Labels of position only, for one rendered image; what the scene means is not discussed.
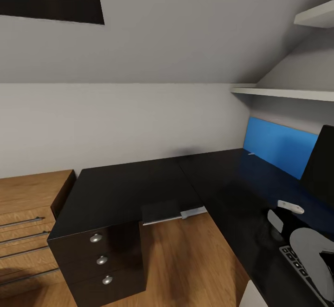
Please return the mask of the notebook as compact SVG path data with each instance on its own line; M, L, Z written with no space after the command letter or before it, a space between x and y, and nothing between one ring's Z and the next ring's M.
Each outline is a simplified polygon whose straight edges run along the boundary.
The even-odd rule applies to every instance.
M182 218L176 200L142 205L143 225Z

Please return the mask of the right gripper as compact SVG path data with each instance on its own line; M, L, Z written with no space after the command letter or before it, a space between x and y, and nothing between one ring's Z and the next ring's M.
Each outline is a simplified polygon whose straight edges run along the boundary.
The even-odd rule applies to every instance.
M268 219L267 218L267 214L268 214L268 211L270 210L270 208L266 208L266 209L262 209L262 215L264 215L264 218L265 219Z

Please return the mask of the monitor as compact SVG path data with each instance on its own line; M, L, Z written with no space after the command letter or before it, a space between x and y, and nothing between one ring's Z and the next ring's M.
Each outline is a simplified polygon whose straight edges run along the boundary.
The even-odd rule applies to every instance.
M334 126L323 125L298 186L334 208Z

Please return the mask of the mouse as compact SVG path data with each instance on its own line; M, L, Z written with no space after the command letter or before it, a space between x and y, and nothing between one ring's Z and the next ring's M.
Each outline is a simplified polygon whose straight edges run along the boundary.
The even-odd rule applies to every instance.
M278 232L278 230L274 226L272 226L272 225L270 227L270 235L276 241L280 241L281 242L281 241L284 240L284 238L281 236L281 234Z

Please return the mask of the keyboard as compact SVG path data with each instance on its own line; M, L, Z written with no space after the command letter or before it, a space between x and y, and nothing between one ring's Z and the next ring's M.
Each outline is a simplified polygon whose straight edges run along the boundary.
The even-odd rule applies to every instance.
M280 247L279 250L286 257L286 259L290 262L292 267L297 271L297 273L301 276L301 278L305 281L305 283L309 286L309 288L314 292L316 297L323 303L324 307L334 307L333 302L326 300L321 295L321 293L315 286L314 282L312 281L310 275L307 273L302 262L300 261L299 257L293 251L292 247L290 245L284 246L284 247Z

